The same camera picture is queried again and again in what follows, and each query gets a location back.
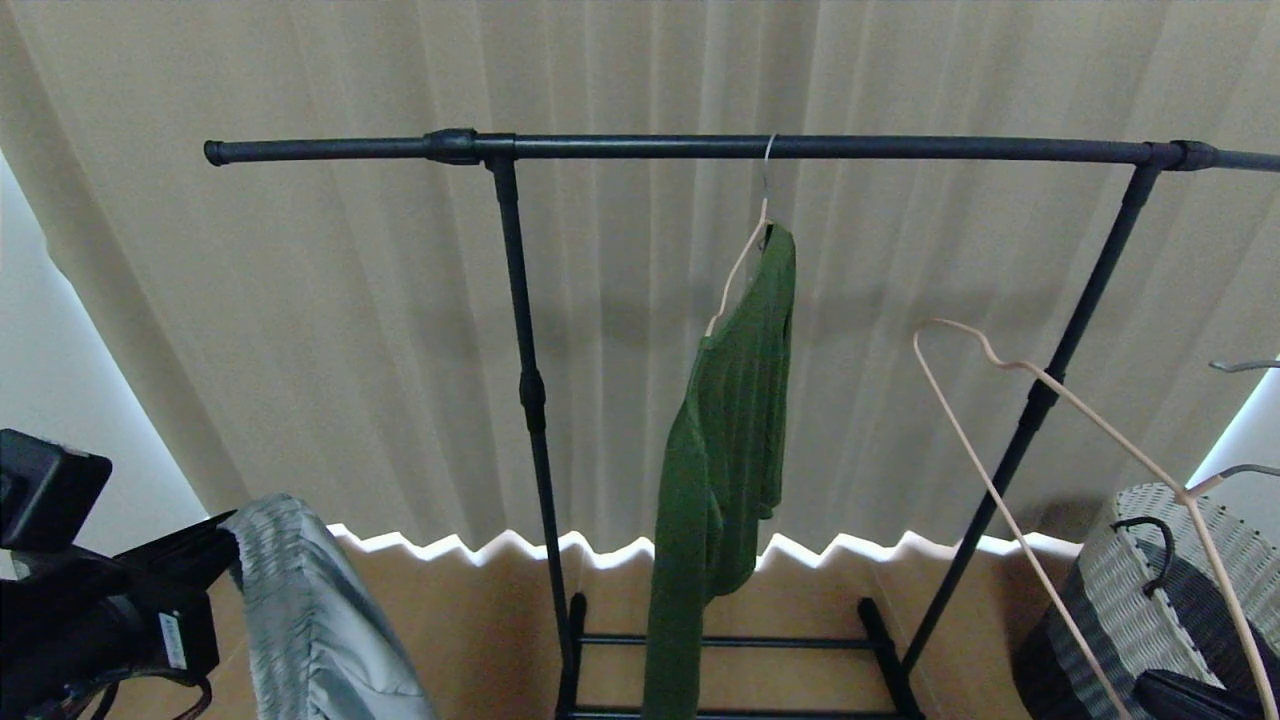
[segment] sticker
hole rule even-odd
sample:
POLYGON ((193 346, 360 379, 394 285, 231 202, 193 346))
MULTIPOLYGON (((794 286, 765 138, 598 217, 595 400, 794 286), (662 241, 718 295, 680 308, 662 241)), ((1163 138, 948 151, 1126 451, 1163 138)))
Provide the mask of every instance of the sticker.
POLYGON ((160 614, 160 634, 164 635, 164 652, 169 656, 169 667, 187 669, 187 652, 182 648, 182 629, 173 615, 160 614))

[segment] black and white woven basket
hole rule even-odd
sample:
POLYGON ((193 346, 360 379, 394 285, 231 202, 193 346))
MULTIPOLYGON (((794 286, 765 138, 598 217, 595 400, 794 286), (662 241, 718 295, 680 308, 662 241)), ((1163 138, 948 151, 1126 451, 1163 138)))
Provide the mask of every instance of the black and white woven basket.
MULTIPOLYGON (((1210 496, 1198 502, 1275 685, 1280 551, 1210 496)), ((1116 495, 1094 523, 1061 596, 1135 720, 1151 719, 1133 692, 1143 670, 1171 670, 1257 698, 1190 516, 1165 486, 1116 495)), ((1117 716, 1052 607, 1015 653, 1014 682, 1037 720, 1117 716)))

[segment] clothes rack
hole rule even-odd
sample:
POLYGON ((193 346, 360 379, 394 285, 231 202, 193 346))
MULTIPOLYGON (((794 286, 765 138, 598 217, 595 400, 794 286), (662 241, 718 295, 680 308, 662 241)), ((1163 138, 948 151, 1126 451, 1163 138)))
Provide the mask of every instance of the clothes rack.
MULTIPOLYGON (((529 305, 529 278, 525 273, 524 238, 520 229, 520 196, 516 182, 516 160, 521 159, 759 159, 769 142, 767 135, 512 135, 479 133, 474 129, 440 129, 421 137, 283 140, 262 142, 205 143, 205 158, 214 165, 283 160, 342 159, 425 159, 449 165, 484 164, 493 173, 494 190, 502 215, 503 242, 507 251, 507 273, 516 318, 516 340, 520 348, 520 402, 525 407, 534 455, 534 475, 547 543, 547 566, 550 574, 552 600, 559 639, 562 671, 556 719, 640 717, 639 708, 585 707, 577 703, 577 680, 584 646, 644 644, 644 635, 620 635, 585 632, 586 597, 582 593, 567 602, 564 575, 559 555, 559 529, 547 451, 547 392, 538 372, 534 350, 534 325, 529 305)), ((1138 215, 1164 172, 1194 172, 1210 168, 1280 173, 1280 155, 1219 150, 1204 142, 1176 140, 1171 142, 1110 142, 1089 140, 1050 140, 1018 137, 925 137, 925 136, 774 136, 769 152, 774 159, 901 159, 901 160, 1020 160, 1048 163, 1094 163, 1133 165, 1128 187, 1120 201, 1115 222, 1080 293, 1046 373, 1059 382, 1084 336, 1107 282, 1116 268, 1138 215)), ((1037 382, 1027 396, 1027 405, 1018 420, 1014 437, 997 466, 993 484, 1004 493, 1018 470, 1032 438, 1039 430, 1057 395, 1037 382)), ((995 502, 983 496, 974 512, 955 559, 925 611, 906 653, 900 659, 883 618, 870 598, 858 603, 858 614, 867 630, 865 638, 805 639, 756 637, 704 637, 704 646, 717 647, 783 647, 844 648, 874 652, 883 674, 895 711, 699 711, 704 720, 730 719, 814 719, 852 717, 923 719, 911 692, 910 674, 946 610, 965 568, 973 557, 978 539, 996 511, 995 502)))

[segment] curtain fold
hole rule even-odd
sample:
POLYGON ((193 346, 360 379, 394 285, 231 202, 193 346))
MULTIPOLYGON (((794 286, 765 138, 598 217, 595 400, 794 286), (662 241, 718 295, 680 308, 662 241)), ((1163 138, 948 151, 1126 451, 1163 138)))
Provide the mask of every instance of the curtain fold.
MULTIPOLYGON (((1280 151, 1280 8, 1105 4, 10 4, 0 142, 50 252, 211 511, 288 492, 369 537, 541 538, 493 182, 215 169, 207 138, 440 127, 1203 140, 1280 151)), ((696 341, 759 163, 517 164, 561 530, 652 534, 696 341)), ((769 163, 799 283, 765 532, 954 541, 982 496, 910 357, 929 315, 1047 363, 1128 168, 769 163)), ((1280 178, 1166 173, 1066 383, 1174 474, 1280 343, 1280 178)), ((1028 386, 928 338, 993 468, 1028 386)), ((1144 480, 1055 411, 1014 482, 1079 539, 1144 480)))

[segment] green garment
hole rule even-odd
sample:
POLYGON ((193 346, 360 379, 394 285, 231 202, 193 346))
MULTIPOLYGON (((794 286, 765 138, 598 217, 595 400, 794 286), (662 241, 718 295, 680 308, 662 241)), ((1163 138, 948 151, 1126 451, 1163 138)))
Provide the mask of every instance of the green garment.
POLYGON ((742 300, 699 345, 667 436, 644 720, 694 717, 703 609, 751 577, 759 520, 781 500, 796 263, 786 229, 767 241, 742 300))

